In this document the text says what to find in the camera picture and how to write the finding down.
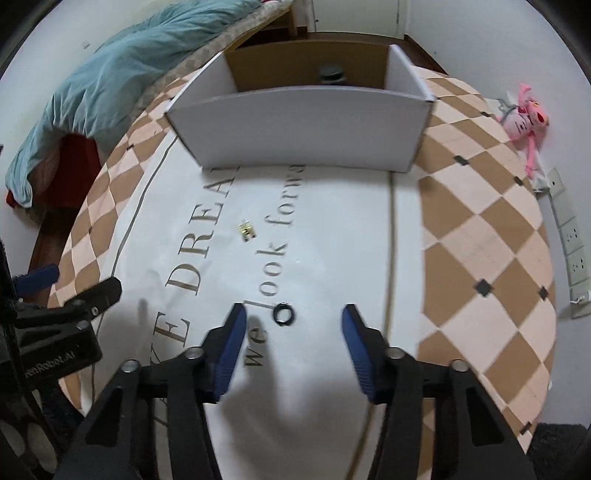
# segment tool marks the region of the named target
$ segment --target wooden bed frame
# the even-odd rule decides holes
[[[238,37],[236,40],[234,40],[232,43],[230,43],[224,49],[224,51],[236,50],[240,45],[242,45],[246,40],[251,38],[254,34],[260,32],[261,30],[264,30],[265,28],[269,27],[274,22],[281,22],[282,27],[287,26],[287,31],[288,31],[291,39],[297,38],[298,37],[298,28],[297,28],[295,14],[296,14],[295,7],[294,7],[294,4],[292,3],[287,9],[284,9],[284,10],[278,12],[277,15],[275,15],[274,17],[271,17],[269,20],[267,20],[263,24],[258,25],[257,27],[249,30],[248,32],[240,35],[240,37]]]

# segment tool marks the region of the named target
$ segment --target pink stuffed toy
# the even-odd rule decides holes
[[[527,165],[525,173],[529,178],[534,176],[535,167],[535,134],[550,124],[548,115],[542,110],[540,104],[531,96],[531,87],[520,84],[518,104],[506,106],[503,117],[499,123],[513,141],[527,137]]]

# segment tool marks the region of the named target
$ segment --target brown and pink checkered pattern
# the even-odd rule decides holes
[[[523,165],[481,95],[417,69],[439,98],[414,173],[423,207],[425,301],[418,358],[471,364],[524,449],[547,394],[556,336],[554,284],[540,209]],[[176,80],[135,121],[92,186],[67,241],[49,305],[96,284],[115,224],[170,129]],[[77,378],[67,381],[79,404]],[[420,474],[428,478],[433,406]]]

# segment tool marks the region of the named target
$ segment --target electrical outlet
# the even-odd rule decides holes
[[[584,250],[584,248],[579,248],[566,257],[566,270],[570,286],[582,282],[589,276],[587,275],[587,259]]]
[[[563,226],[566,222],[574,218],[573,205],[570,203],[570,198],[566,192],[562,192],[557,197],[550,199],[552,209],[554,210],[554,218],[556,224]]]
[[[550,185],[551,197],[556,197],[559,193],[564,191],[564,183],[562,183],[562,179],[560,178],[560,175],[558,175],[558,170],[553,168],[546,177],[548,178],[548,184]]]
[[[579,224],[577,223],[576,218],[569,220],[560,227],[560,238],[562,240],[564,253],[567,255],[583,246],[583,241],[579,233]]]
[[[579,318],[591,313],[591,280],[587,279],[570,289],[571,317]]]

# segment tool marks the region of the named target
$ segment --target white cardboard box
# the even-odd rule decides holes
[[[315,85],[326,63],[350,86]],[[398,46],[296,41],[219,53],[166,115],[202,167],[407,172],[435,101]]]

